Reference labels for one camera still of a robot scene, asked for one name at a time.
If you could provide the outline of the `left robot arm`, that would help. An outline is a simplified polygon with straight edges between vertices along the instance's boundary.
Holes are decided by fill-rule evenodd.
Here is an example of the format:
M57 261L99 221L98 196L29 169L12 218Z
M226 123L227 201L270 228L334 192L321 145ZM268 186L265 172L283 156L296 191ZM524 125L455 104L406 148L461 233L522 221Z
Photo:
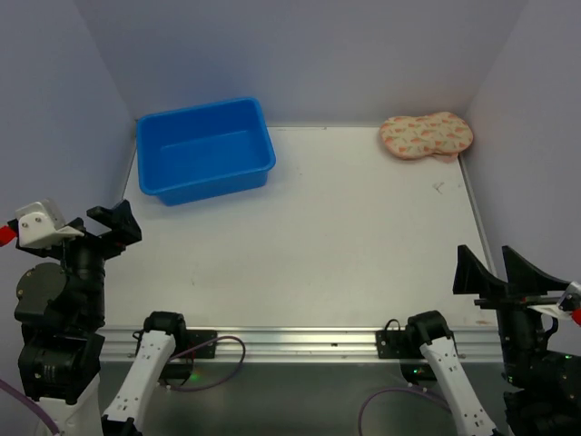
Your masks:
M100 410L105 325L105 264L142 239L131 205L95 206L87 217L106 227L93 234L82 218L67 222L50 200L31 203L1 228L1 244L42 258L16 287L15 319L24 346L19 400L37 413L46 435L140 435L153 390L172 354L187 342L183 316L152 312L137 334L133 364Z

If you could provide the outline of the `floral mesh laundry bag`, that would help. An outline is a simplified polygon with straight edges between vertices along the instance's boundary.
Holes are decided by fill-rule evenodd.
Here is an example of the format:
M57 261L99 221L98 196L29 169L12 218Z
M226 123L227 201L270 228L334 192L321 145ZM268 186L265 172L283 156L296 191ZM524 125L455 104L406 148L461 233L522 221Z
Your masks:
M379 136L387 150L403 160L431 156L453 162L474 141L468 123L450 112L390 117L381 125Z

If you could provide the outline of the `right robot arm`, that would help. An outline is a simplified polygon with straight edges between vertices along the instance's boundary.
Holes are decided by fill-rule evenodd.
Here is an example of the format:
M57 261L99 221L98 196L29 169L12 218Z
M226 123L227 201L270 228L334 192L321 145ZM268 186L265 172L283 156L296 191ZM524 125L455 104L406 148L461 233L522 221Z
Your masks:
M512 435L580 432L580 357L549 348L560 322L580 322L580 285L558 279L505 245L506 277L493 275L466 246L457 250L452 287L497 318L504 416ZM461 368L453 332L438 311L409 317L409 342L433 371L460 435L498 435Z

